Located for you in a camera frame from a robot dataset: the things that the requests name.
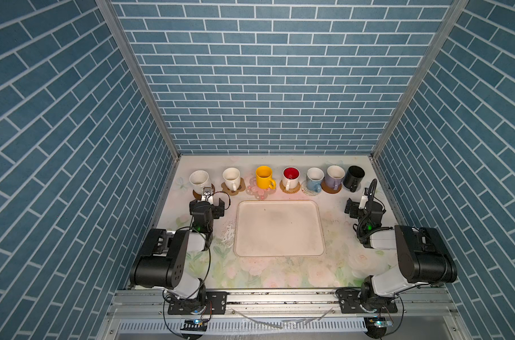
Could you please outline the dark brown glossy round coaster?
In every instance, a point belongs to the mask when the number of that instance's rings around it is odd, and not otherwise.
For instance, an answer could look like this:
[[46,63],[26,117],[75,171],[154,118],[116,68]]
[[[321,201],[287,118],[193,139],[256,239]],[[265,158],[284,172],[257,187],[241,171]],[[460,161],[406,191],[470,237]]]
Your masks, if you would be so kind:
[[[210,186],[213,188],[214,194],[215,194],[216,190],[215,190],[214,185],[212,184]],[[195,197],[195,199],[197,199],[198,201],[201,201],[201,199],[202,199],[202,191],[203,191],[204,187],[205,186],[194,186],[194,190],[192,191],[192,194]]]

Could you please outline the white mug top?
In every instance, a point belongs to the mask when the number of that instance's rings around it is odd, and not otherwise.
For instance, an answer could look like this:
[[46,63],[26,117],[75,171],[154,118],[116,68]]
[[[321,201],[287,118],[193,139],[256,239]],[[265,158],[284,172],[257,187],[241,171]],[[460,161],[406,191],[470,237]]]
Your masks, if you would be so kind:
[[194,171],[189,177],[189,182],[192,184],[194,192],[198,195],[202,195],[205,188],[212,187],[210,176],[205,170]]

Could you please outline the brown paw shaped coaster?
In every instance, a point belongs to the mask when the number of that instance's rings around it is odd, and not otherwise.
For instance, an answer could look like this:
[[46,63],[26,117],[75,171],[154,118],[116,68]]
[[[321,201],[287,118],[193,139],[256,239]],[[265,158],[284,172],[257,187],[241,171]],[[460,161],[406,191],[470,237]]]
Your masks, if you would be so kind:
[[243,178],[235,180],[226,180],[221,184],[222,190],[226,191],[230,196],[236,196],[246,190],[246,184]]

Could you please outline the black mug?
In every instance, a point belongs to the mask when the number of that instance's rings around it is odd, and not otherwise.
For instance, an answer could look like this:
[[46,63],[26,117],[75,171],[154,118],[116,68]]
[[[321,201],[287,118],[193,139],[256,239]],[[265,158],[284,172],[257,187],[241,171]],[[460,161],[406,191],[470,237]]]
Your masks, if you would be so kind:
[[363,168],[350,166],[345,174],[343,186],[348,189],[348,191],[355,193],[364,177],[365,171]]

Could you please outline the purple handle white mug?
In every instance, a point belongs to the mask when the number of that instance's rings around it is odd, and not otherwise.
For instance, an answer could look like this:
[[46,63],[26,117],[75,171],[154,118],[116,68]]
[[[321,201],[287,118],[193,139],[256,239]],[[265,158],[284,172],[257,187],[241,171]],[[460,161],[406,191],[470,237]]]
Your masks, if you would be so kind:
[[342,187],[344,178],[344,169],[338,165],[331,165],[326,171],[325,184],[331,191],[338,192]]

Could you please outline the pink flower coaster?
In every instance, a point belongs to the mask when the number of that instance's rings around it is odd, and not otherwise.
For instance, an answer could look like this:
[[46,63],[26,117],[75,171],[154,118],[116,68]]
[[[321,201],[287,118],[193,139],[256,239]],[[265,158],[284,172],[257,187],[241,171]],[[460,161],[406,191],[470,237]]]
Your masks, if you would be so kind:
[[253,196],[255,199],[259,201],[264,201],[267,197],[273,195],[276,192],[275,189],[267,188],[262,189],[257,186],[256,178],[251,177],[249,181],[249,185],[246,188],[246,193],[248,195]]

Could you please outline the light blue mug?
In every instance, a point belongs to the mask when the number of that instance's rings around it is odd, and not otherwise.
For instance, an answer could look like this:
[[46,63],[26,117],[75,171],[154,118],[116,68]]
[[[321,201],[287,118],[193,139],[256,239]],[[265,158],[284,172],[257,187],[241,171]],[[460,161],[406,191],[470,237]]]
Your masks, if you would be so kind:
[[324,172],[318,167],[311,167],[307,171],[307,189],[313,193],[320,193],[324,180]]

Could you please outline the yellow mug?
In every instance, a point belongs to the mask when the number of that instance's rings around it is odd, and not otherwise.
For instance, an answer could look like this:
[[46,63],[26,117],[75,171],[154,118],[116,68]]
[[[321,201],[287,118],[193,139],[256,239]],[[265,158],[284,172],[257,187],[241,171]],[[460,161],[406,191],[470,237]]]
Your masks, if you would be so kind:
[[268,166],[261,166],[256,169],[256,184],[264,190],[275,190],[276,181],[273,179],[273,170]]

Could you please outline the beige serving tray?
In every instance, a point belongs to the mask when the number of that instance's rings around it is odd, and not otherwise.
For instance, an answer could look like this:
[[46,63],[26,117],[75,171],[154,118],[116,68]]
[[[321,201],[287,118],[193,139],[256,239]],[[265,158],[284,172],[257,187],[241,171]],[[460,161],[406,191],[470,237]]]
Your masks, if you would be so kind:
[[239,257],[313,257],[325,253],[314,201],[243,201],[238,205],[234,252]]

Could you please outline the red inside white mug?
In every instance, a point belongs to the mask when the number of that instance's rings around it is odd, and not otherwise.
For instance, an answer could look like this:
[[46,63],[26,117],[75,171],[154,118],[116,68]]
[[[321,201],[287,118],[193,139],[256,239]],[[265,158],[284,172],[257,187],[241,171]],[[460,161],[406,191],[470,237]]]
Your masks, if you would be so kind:
[[295,167],[287,167],[284,169],[282,185],[287,192],[294,191],[299,186],[300,171]]

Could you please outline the brown wooden round coaster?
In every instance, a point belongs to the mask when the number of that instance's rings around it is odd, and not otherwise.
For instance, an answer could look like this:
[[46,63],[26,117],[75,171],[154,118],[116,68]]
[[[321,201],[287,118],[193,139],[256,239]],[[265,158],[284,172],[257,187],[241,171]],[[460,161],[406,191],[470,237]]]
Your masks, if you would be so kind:
[[321,183],[321,189],[323,191],[325,191],[327,194],[338,194],[342,189],[342,185],[340,185],[337,189],[333,189],[333,188],[330,188],[329,186],[327,186],[325,181],[323,181]]

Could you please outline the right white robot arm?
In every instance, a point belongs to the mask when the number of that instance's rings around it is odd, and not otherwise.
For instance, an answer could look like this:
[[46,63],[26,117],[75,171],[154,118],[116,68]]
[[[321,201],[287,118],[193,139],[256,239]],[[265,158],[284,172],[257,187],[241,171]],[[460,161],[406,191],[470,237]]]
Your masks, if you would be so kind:
[[437,229],[384,227],[385,209],[369,195],[364,195],[361,202],[349,199],[345,213],[358,221],[353,229],[362,246],[395,250],[397,254],[397,265],[364,280],[359,294],[362,304],[388,303],[415,287],[456,281],[457,267]]

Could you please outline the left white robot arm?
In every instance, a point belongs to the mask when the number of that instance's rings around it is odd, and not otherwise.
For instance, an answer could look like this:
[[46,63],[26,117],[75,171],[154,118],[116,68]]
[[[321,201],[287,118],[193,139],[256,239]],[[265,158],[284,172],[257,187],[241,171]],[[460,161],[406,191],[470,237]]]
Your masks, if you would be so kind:
[[152,229],[148,232],[131,267],[129,280],[132,286],[163,288],[171,294],[171,302],[205,304],[206,288],[203,279],[185,272],[187,252],[210,250],[214,221],[225,214],[225,202],[213,199],[193,200],[189,212],[193,217],[190,226],[168,232]]

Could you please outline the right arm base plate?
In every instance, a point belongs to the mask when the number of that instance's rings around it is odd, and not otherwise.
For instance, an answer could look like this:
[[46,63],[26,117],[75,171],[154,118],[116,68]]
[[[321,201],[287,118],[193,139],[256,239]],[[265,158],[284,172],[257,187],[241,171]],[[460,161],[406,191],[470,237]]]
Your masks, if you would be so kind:
[[393,297],[380,297],[374,293],[362,293],[359,289],[339,288],[335,291],[343,314],[397,313]]

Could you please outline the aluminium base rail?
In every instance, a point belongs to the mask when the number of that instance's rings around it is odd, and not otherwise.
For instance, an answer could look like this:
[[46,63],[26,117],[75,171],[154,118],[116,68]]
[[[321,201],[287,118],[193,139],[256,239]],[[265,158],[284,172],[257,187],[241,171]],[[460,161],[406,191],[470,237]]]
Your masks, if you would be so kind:
[[[335,288],[300,289],[225,289],[209,290],[208,306],[218,316],[307,317],[328,312],[329,317],[363,316],[455,316],[457,307],[445,288],[422,287],[408,290],[388,306],[389,310],[363,309],[354,290]],[[161,290],[119,290],[107,317],[113,319],[158,319],[172,307],[165,303]]]

